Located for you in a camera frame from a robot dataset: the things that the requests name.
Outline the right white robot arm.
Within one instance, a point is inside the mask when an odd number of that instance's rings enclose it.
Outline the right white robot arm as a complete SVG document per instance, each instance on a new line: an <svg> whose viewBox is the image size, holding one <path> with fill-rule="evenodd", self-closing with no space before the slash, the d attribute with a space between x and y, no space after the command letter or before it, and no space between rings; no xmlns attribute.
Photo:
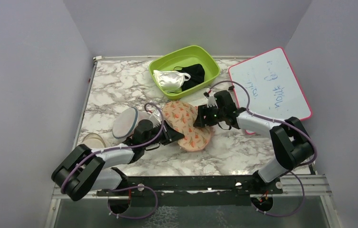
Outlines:
<svg viewBox="0 0 358 228"><path fill-rule="evenodd" d="M193 125L205 128L221 122L225 122L230 129L248 130L271 139L274 158L253 174L252 188L257 193L264 193L273 180L315 154L313 144L298 118L278 120L254 114L245 107L237 107L226 90L208 96L208 103L198 106Z"/></svg>

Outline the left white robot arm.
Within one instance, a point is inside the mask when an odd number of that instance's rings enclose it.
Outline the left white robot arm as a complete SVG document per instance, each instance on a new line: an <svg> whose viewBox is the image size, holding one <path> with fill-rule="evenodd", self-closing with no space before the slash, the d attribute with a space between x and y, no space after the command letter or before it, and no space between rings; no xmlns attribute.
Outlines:
<svg viewBox="0 0 358 228"><path fill-rule="evenodd" d="M110 189L115 195L121 195L127 189L127 178L117 165L138 161L149 146L168 145L184 137L166 121L154 126L150 120L141 120L133 134L115 147L76 146L53 171L51 180L73 201L93 190Z"/></svg>

